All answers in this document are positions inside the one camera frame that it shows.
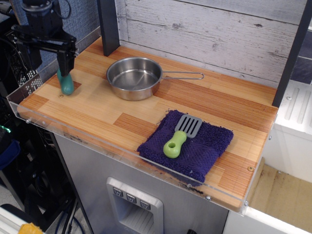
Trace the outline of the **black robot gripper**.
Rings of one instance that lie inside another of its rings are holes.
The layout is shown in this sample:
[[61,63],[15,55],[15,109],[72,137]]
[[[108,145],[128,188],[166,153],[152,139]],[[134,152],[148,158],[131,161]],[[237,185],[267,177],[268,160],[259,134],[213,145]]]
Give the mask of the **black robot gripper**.
[[23,60],[32,70],[42,64],[40,51],[57,54],[59,70],[63,77],[74,68],[77,55],[77,39],[65,32],[63,20],[71,15],[61,14],[60,7],[22,7],[27,25],[15,25],[12,29],[17,38]]

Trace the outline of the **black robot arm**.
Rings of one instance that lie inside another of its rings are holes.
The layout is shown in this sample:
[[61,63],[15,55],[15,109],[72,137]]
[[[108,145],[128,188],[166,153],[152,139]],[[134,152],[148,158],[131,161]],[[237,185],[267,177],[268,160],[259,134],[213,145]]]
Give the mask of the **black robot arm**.
[[40,51],[57,55],[63,77],[74,68],[77,39],[63,29],[63,20],[57,0],[24,0],[21,4],[28,20],[27,25],[12,27],[16,43],[29,68],[36,70],[41,64]]

